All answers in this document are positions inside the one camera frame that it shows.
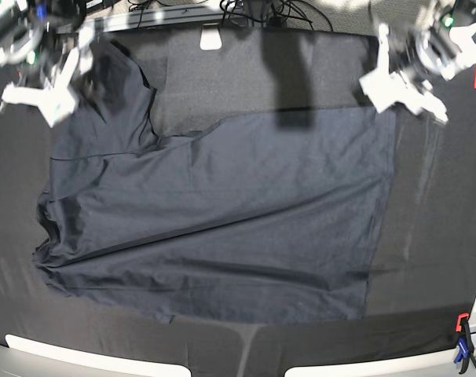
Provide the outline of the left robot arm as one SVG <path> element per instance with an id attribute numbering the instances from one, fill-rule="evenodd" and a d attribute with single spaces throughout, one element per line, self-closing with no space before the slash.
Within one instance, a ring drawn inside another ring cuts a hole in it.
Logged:
<path id="1" fill-rule="evenodd" d="M 476 1 L 436 5 L 429 26 L 408 34 L 397 68 L 411 82 L 445 81 L 476 64 Z"/>

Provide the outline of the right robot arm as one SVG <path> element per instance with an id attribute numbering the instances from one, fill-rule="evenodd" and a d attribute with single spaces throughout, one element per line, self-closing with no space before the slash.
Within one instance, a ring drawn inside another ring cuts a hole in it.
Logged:
<path id="1" fill-rule="evenodd" d="M 72 14 L 69 1 L 0 1 L 0 67 L 39 80 L 61 69 L 65 53 L 57 27 Z"/>

